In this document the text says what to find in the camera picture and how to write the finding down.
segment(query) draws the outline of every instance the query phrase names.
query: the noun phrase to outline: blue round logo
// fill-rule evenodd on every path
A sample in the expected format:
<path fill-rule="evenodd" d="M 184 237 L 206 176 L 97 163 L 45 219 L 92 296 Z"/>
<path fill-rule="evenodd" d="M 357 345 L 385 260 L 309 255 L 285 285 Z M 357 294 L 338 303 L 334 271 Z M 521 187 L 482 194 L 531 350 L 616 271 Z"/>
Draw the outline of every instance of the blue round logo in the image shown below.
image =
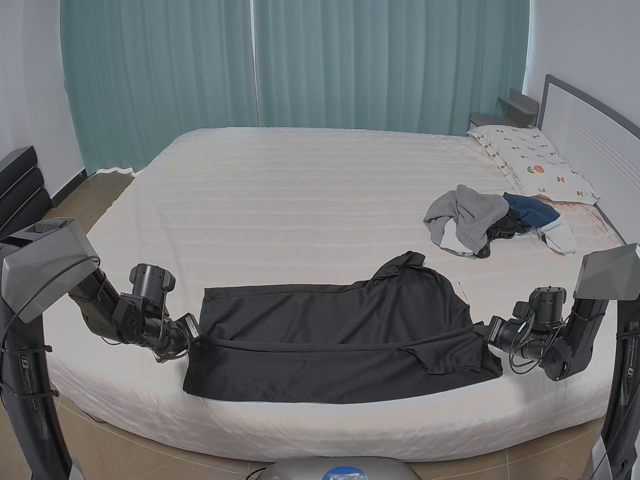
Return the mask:
<path fill-rule="evenodd" d="M 364 471 L 351 466 L 340 466 L 327 471 L 322 480 L 368 480 Z"/>

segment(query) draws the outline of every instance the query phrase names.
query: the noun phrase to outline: tiled floor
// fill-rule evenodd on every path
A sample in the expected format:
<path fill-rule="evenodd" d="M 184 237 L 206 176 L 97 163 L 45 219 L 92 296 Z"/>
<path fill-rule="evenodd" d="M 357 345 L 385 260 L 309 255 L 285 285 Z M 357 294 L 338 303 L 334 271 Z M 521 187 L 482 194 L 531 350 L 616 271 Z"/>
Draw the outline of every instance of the tiled floor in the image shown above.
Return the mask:
<path fill-rule="evenodd" d="M 85 232 L 133 180 L 119 172 L 85 181 L 49 216 L 74 217 Z M 262 463 L 224 459 L 172 448 L 109 424 L 93 421 L 62 398 L 58 416 L 71 452 L 86 480 L 243 480 Z M 549 434 L 517 446 L 469 459 L 414 463 L 423 480 L 577 480 L 602 420 Z M 11 426 L 0 410 L 0 478 L 29 478 Z"/>

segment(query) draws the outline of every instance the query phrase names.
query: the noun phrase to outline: white wall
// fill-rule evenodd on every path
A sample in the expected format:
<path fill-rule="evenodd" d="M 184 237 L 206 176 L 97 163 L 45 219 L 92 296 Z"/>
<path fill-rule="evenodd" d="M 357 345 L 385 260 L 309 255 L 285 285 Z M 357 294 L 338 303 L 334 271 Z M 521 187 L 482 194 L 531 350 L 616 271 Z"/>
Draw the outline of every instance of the white wall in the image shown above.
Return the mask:
<path fill-rule="evenodd" d="M 640 125 L 640 0 L 531 0 L 525 94 L 548 73 Z"/>
<path fill-rule="evenodd" d="M 0 0 L 0 158 L 32 145 L 51 196 L 84 169 L 60 49 L 60 0 Z"/>

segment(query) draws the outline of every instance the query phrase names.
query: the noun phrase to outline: bed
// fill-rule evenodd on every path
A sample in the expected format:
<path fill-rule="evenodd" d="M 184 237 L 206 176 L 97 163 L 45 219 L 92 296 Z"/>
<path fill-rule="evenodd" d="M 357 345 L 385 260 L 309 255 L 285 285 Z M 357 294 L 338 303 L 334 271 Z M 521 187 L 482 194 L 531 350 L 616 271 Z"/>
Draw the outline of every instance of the bed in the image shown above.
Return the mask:
<path fill-rule="evenodd" d="M 189 132 L 140 173 L 89 238 L 121 291 L 138 262 L 171 270 L 177 283 L 167 304 L 174 318 L 198 313 L 204 287 L 349 284 L 407 250 L 425 254 L 426 264 L 452 281 L 475 321 L 508 317 L 537 286 L 560 285 L 571 294 L 583 254 L 640 240 L 627 225 L 640 208 L 633 168 L 640 165 L 640 131 L 598 105 L 547 78 L 542 130 L 602 196 L 598 207 L 556 204 L 577 238 L 572 258 L 531 233 L 493 242 L 484 260 L 455 257 L 430 242 L 422 217 L 443 192 L 459 183 L 484 193 L 511 190 L 475 140 L 335 129 Z M 612 180 L 624 180 L 625 200 Z M 497 352 L 501 378 L 448 392 L 367 404 L 276 404 L 185 394 L 186 358 L 158 365 L 148 350 L 109 347 L 86 329 L 68 297 L 44 319 L 52 380 L 80 408 L 179 448 L 269 461 L 462 458 L 598 418 L 606 411 L 616 332 L 612 303 L 587 370 L 560 383 L 541 369 L 517 376 Z"/>

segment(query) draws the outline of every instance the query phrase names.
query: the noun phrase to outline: teal curtain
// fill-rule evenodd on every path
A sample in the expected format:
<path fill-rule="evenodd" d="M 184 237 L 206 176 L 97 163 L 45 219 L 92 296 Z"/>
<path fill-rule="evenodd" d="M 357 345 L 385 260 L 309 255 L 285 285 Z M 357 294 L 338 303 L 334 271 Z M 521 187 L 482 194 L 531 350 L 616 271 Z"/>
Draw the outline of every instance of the teal curtain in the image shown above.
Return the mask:
<path fill-rule="evenodd" d="M 262 126 L 464 135 L 522 89 L 529 0 L 253 0 Z"/>
<path fill-rule="evenodd" d="M 88 173 L 139 170 L 182 133 L 258 126 L 250 0 L 61 0 Z"/>

